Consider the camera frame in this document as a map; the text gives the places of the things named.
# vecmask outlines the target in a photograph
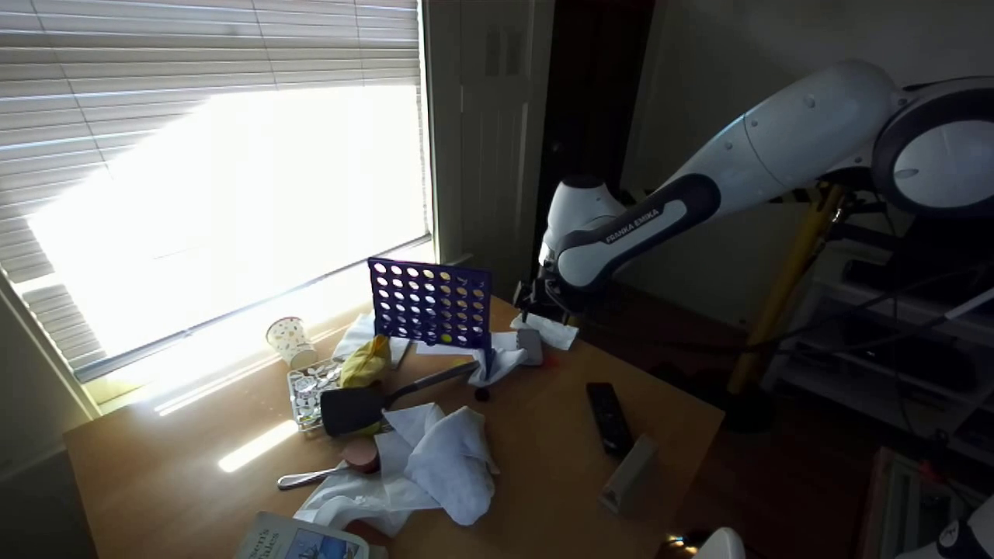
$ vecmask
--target cable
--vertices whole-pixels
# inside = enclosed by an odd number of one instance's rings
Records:
[[[807,337],[807,332],[813,332],[813,328],[824,328],[827,322],[837,322],[837,321],[843,321],[843,318],[853,318],[853,313],[861,313],[861,310],[866,310],[866,307],[876,307],[876,304],[881,304],[881,302],[901,298],[901,295],[906,295],[906,291],[927,289],[927,287],[936,287],[936,283],[945,283],[945,281],[953,281],[953,278],[962,278],[962,274],[973,274],[973,269],[991,268],[991,263],[994,263],[994,259],[983,259],[983,260],[976,260],[976,263],[962,263],[962,268],[953,268],[953,269],[947,269],[947,274],[936,274],[936,278],[917,281],[917,283],[910,283],[910,287],[880,291],[880,295],[874,295],[874,298],[866,298],[866,302],[861,302],[861,304],[850,304],[850,307],[843,307],[843,310],[837,310],[837,313],[821,318],[821,321],[813,321],[813,322],[805,322],[805,326],[795,326],[795,328],[790,328],[790,332],[779,332],[779,337],[774,337],[774,340],[764,340],[764,341],[753,341],[753,345],[738,345],[738,349],[733,349],[733,345],[666,341],[666,340],[659,340],[659,337],[642,340],[642,337],[629,337],[629,332],[621,332],[621,337],[629,340],[629,341],[650,341],[650,345],[679,349],[679,350],[697,350],[697,355],[751,355],[751,350],[791,355],[791,350],[776,350],[776,345],[782,345],[784,340],[797,340],[797,337]],[[906,332],[893,332],[893,337],[881,337],[881,340],[870,340],[870,341],[843,345],[843,349],[827,349],[827,350],[837,355],[837,350],[881,349],[881,345],[893,345],[893,341],[901,341],[901,340],[906,340],[906,337],[927,332],[927,328],[936,328],[936,326],[940,326],[940,322],[945,322],[945,318],[936,318],[936,321],[927,321],[927,322],[923,322],[923,326],[917,326],[917,328],[906,328]]]
[[[893,223],[887,204],[881,201],[880,189],[870,189],[870,193],[876,199],[876,204],[880,204],[881,222],[890,229],[890,239],[897,239],[897,223]],[[890,302],[893,302],[890,304],[890,328],[897,328],[901,326],[897,322],[901,321],[901,295],[893,295]],[[897,404],[897,412],[901,412],[901,425],[903,425],[903,432],[917,432],[914,422],[910,422],[906,400],[903,400],[901,387],[903,387],[903,371],[893,371],[890,391],[893,391],[893,404]]]

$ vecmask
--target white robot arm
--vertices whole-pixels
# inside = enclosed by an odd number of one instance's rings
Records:
[[[560,184],[540,274],[519,304],[552,298],[563,307],[569,291],[602,287],[652,247],[836,167],[870,167],[874,184],[914,212],[991,212],[994,78],[901,90],[876,66],[843,61],[729,121],[633,207],[602,184]]]

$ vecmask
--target black handle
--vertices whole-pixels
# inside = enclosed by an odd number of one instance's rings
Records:
[[[416,380],[416,381],[408,381],[401,385],[395,394],[384,399],[384,406],[420,391],[420,387],[428,387],[428,385],[441,385],[441,381],[450,381],[455,377],[472,377],[478,371],[478,361],[468,361],[468,364],[458,364],[458,368],[450,368],[450,371],[441,371],[436,377],[424,377],[424,380]]]

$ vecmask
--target clear plastic cup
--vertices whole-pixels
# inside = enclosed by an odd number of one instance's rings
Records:
[[[284,371],[315,368],[315,355],[301,318],[282,318],[271,322],[266,345],[280,355]]]

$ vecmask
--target remote control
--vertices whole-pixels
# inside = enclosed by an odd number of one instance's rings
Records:
[[[621,400],[617,400],[611,381],[588,381],[588,400],[589,400],[594,422],[600,432],[600,449],[607,458],[624,460],[624,454],[629,450],[633,440],[629,440],[629,430],[624,422]]]

